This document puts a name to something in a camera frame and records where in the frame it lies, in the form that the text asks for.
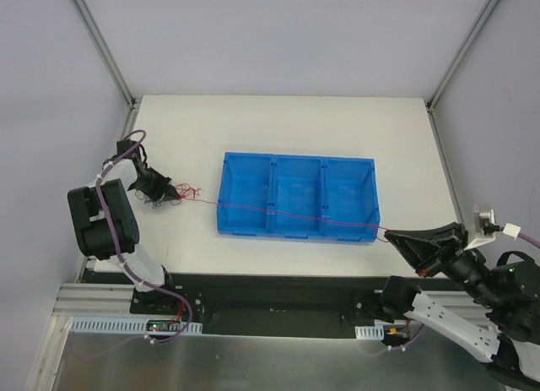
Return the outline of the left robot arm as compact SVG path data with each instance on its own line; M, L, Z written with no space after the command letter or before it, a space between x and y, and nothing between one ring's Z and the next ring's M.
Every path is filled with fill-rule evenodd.
M179 296L165 267L141 244L130 191L142 193L151 204L180 199L171 179L148 165L142 144L125 138L93 182L67 193L78 248L86 257L115 264L151 307L168 314Z

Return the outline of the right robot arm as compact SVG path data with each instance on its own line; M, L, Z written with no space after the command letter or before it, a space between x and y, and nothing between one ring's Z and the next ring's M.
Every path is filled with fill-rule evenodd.
M381 312L422 323L461 346L489 375L519 390L539 388L539 267L521 251L502 253L494 268L468 245L464 225L425 231L386 231L384 237L422 278L445 275L497 328L482 329L439 305L409 280L390 277L380 296Z

